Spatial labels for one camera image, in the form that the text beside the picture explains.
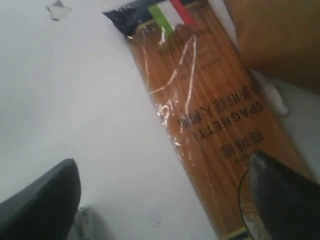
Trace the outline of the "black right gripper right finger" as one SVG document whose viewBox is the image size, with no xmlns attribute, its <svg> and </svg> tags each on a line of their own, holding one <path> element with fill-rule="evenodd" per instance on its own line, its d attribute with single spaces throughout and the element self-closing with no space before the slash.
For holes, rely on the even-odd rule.
<svg viewBox="0 0 320 240">
<path fill-rule="evenodd" d="M 256 151 L 250 158 L 253 203 L 273 240 L 320 238 L 320 185 Z"/>
</svg>

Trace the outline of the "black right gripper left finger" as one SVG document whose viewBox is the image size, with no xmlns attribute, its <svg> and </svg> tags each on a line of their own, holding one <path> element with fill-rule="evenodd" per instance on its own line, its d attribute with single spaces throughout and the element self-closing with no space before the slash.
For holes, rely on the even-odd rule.
<svg viewBox="0 0 320 240">
<path fill-rule="evenodd" d="M 0 204 L 0 238 L 65 240 L 80 199 L 78 166 L 65 159 Z"/>
</svg>

